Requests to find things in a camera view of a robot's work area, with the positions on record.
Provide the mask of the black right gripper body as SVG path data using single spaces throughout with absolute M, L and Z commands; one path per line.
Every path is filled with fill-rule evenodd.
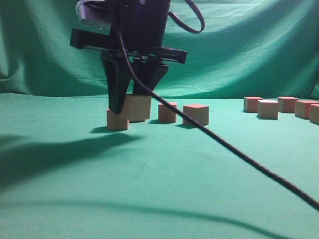
M 162 46 L 170 1 L 109 0 L 109 3 L 111 25 L 108 28 L 86 25 L 99 32 L 72 29 L 72 47 L 116 52 L 124 46 L 130 55 L 185 63 L 186 51 Z

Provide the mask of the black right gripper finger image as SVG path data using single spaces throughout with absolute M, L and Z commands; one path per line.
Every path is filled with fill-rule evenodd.
M 168 72 L 169 65 L 160 61 L 146 61 L 135 58 L 132 69 L 139 81 L 153 91 L 159 81 Z
M 115 54 L 102 52 L 101 61 L 107 79 L 109 109 L 116 114 L 120 114 L 132 78 L 131 71 L 126 61 Z

